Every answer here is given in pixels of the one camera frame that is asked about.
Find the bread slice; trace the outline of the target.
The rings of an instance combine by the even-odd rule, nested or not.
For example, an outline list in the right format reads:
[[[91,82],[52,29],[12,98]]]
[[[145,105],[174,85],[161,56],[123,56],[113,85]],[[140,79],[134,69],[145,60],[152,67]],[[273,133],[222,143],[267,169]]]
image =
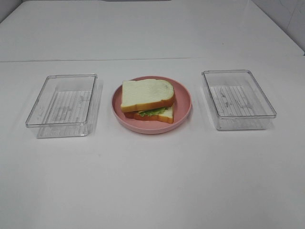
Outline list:
[[[127,113],[124,113],[124,115],[125,115],[125,117],[130,118],[130,119],[136,119],[136,120],[141,120],[141,121],[159,121],[159,122],[172,124],[173,120],[174,120],[174,104],[167,108],[168,109],[163,114],[154,115],[154,116],[141,117],[138,114],[138,111],[127,112]]]
[[[166,80],[145,79],[122,83],[121,111],[124,113],[171,106],[174,88]]]

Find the clear plastic tray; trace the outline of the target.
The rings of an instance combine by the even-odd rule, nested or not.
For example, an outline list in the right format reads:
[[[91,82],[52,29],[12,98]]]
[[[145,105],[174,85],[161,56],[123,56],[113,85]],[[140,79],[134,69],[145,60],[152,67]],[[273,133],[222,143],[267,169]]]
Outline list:
[[[202,78],[217,130],[264,130],[277,117],[250,70],[203,71]]]
[[[99,108],[96,74],[48,76],[25,122],[36,138],[91,134]]]

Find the clear right plastic tray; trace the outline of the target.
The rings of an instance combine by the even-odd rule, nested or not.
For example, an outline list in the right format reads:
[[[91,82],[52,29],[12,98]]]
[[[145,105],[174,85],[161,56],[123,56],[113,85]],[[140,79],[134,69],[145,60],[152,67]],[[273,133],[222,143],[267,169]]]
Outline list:
[[[217,130],[264,130],[277,117],[250,70],[203,71],[202,78]]]

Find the green lettuce leaf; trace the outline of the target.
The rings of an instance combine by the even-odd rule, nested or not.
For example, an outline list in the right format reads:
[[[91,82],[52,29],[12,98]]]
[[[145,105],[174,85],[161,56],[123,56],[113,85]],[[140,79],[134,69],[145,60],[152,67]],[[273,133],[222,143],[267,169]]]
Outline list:
[[[156,108],[152,110],[147,110],[146,112],[138,113],[141,117],[144,116],[154,116],[154,115],[159,115],[163,114],[168,108],[167,107],[161,107],[161,108]]]

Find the clear left plastic tray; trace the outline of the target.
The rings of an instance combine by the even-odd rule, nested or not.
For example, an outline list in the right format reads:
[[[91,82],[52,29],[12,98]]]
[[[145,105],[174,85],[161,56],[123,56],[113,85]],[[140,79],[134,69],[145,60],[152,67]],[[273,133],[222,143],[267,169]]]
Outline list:
[[[36,138],[91,134],[99,108],[96,74],[48,76],[25,122]]]

